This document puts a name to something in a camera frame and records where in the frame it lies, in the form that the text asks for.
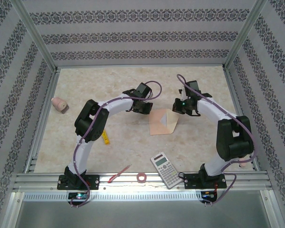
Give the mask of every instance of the striped wall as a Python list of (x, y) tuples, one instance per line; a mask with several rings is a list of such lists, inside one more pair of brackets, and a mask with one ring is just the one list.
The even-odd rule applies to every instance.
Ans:
[(23, 172), (52, 72), (8, 0), (0, 0), (0, 224)]
[(285, 220), (285, 1), (266, 3), (230, 74)]
[(58, 66), (224, 63), (255, 0), (25, 0)]

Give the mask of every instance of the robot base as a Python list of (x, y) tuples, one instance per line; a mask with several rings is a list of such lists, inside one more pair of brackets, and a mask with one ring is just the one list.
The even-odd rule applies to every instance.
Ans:
[[(99, 175), (85, 175), (85, 181), (90, 186), (90, 190), (98, 190), (99, 188)], [(87, 190), (86, 186), (82, 183), (79, 187), (75, 187), (67, 179), (66, 175), (60, 175), (57, 184), (58, 190)]]
[(218, 189), (227, 188), (225, 175), (221, 174), (218, 179), (214, 182), (204, 182), (202, 183), (201, 178), (198, 173), (194, 174), (184, 174), (185, 189), (215, 189), (215, 184), (218, 185)]
[(205, 164), (200, 167), (199, 173), (184, 174), (185, 189), (225, 189), (227, 188), (224, 174), (208, 176)]
[[(80, 176), (90, 186), (90, 190), (98, 190), (99, 175), (88, 175), (86, 174), (86, 171), (84, 171)], [(70, 171), (68, 166), (66, 166), (65, 168), (65, 173), (59, 176), (57, 189), (58, 190), (87, 190), (86, 186), (83, 184), (80, 178), (76, 174), (73, 174)]]

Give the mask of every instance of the table surface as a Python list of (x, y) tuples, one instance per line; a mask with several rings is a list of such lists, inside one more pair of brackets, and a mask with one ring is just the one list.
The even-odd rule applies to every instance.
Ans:
[[(221, 66), (62, 69), (54, 97), (66, 100), (69, 110), (61, 114), (51, 106), (34, 172), (64, 172), (76, 146), (74, 122), (87, 100), (108, 100), (141, 82), (156, 80), (163, 91), (153, 100), (152, 109), (171, 109), (174, 99), (180, 97), (181, 83), (176, 74), (187, 81), (197, 80), (202, 93), (211, 94), (217, 103), (235, 113)], [(150, 87), (154, 95), (158, 93), (156, 84)], [(105, 145), (102, 138), (94, 143), (88, 172), (119, 172), (129, 164), (132, 166), (127, 172), (154, 172), (150, 158), (159, 152), (168, 156), (177, 171), (198, 171), (217, 153), (217, 126), (204, 115), (180, 115), (172, 134), (150, 136), (147, 115), (121, 112), (108, 119), (105, 130), (110, 144)], [(233, 164), (227, 170), (249, 171), (252, 165), (239, 168)]]

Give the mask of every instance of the calculator screen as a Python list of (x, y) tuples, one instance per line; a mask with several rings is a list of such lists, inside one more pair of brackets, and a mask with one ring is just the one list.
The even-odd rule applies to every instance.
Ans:
[(160, 159), (159, 161), (157, 161), (155, 164), (156, 164), (157, 166), (160, 166), (161, 164), (164, 164), (166, 161), (167, 161), (166, 158), (162, 158), (162, 159)]

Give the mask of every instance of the pink tape roll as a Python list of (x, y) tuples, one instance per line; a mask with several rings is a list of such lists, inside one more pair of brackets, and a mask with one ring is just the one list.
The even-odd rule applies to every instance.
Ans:
[(144, 172), (139, 172), (139, 173), (136, 175), (136, 178), (137, 178), (137, 182), (138, 182), (138, 183), (145, 183), (146, 180), (147, 180), (147, 175), (146, 175)]

